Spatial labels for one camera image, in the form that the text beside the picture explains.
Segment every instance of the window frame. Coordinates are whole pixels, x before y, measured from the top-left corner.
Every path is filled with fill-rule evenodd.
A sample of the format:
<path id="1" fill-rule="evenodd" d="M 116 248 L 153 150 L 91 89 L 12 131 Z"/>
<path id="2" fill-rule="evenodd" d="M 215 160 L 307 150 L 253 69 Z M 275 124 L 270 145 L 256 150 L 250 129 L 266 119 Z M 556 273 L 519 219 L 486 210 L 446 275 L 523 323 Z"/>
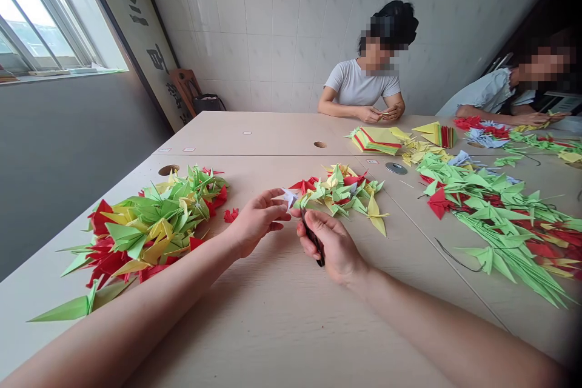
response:
<path id="1" fill-rule="evenodd" d="M 26 47 L 26 45 L 18 38 L 16 33 L 8 25 L 8 23 L 0 16 L 0 32 L 2 33 L 4 39 L 12 46 L 14 53 L 12 56 L 10 54 L 0 55 L 4 63 L 0 64 L 7 70 L 15 73 L 21 74 L 28 71 L 43 71 L 43 70 L 53 70 L 56 68 L 66 69 L 75 67 L 71 65 L 73 58 L 66 56 L 55 56 L 51 51 L 49 45 L 46 43 L 45 39 L 39 34 L 35 25 L 30 22 L 27 15 L 22 10 L 21 6 L 12 0 L 15 6 L 21 10 L 24 19 L 28 22 L 29 26 L 32 27 L 33 31 L 36 33 L 45 49 L 50 53 L 50 57 L 40 58 L 35 57 Z M 94 47 L 90 47 L 90 40 L 86 34 L 84 28 L 81 25 L 80 20 L 75 16 L 75 10 L 71 6 L 69 0 L 64 0 L 66 5 L 62 4 L 61 0 L 40 0 L 47 12 L 55 22 L 57 29 L 61 32 L 63 38 L 67 41 L 73 53 L 75 54 L 75 59 L 80 66 L 90 66 L 92 62 L 101 63 L 99 59 L 98 52 Z"/>

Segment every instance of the white t-shirt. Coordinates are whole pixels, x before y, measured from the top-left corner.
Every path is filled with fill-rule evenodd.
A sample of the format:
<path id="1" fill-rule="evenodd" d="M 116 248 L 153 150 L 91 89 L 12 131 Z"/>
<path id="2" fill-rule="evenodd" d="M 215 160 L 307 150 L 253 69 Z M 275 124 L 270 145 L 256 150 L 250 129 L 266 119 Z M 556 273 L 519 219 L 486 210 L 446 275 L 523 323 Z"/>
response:
<path id="1" fill-rule="evenodd" d="M 515 94 L 515 90 L 509 88 L 510 74 L 510 69 L 501 69 L 484 75 L 453 95 L 436 115 L 455 116 L 457 109 L 462 105 L 475 106 L 485 112 L 496 113 L 503 103 Z M 528 104 L 534 101 L 534 98 L 535 91 L 528 90 L 511 104 L 512 106 Z"/>
<path id="2" fill-rule="evenodd" d="M 338 93 L 337 103 L 350 106 L 372 106 L 380 97 L 400 92 L 398 76 L 366 76 L 356 59 L 337 64 L 326 86 Z"/>

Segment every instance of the white tiled wall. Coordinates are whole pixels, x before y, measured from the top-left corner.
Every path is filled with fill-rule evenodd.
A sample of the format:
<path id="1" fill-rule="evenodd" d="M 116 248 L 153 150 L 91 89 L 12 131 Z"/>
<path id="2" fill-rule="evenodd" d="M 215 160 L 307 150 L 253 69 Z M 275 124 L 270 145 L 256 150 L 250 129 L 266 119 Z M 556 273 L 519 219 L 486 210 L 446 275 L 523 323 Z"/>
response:
<path id="1" fill-rule="evenodd" d="M 391 0 L 155 1 L 181 67 L 229 110 L 316 112 L 331 69 Z M 477 79 L 535 0 L 403 1 L 420 25 L 395 60 L 401 88 L 407 113 L 430 115 Z"/>

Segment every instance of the black bag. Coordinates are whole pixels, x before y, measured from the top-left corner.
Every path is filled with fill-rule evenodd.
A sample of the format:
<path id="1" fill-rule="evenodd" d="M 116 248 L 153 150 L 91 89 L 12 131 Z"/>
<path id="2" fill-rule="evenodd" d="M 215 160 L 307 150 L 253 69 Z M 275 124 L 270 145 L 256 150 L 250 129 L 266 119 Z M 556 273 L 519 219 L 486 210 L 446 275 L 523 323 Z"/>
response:
<path id="1" fill-rule="evenodd" d="M 197 114 L 205 110 L 226 111 L 226 106 L 222 99 L 216 94 L 202 94 L 193 99 L 194 111 Z"/>

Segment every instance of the light blue shirt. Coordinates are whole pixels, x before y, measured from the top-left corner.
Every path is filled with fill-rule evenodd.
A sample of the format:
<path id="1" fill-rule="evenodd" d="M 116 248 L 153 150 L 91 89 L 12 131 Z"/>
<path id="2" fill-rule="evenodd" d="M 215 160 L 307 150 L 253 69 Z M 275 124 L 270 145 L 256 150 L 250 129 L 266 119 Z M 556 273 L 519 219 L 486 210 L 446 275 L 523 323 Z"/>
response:
<path id="1" fill-rule="evenodd" d="M 453 117 L 462 105 L 475 106 L 490 113 L 498 112 L 505 101 L 515 93 L 515 90 L 509 88 L 510 73 L 509 69 L 501 69 L 484 75 L 453 95 L 436 115 Z M 512 106 L 528 104 L 534 101 L 534 97 L 535 91 L 528 90 L 511 104 Z"/>

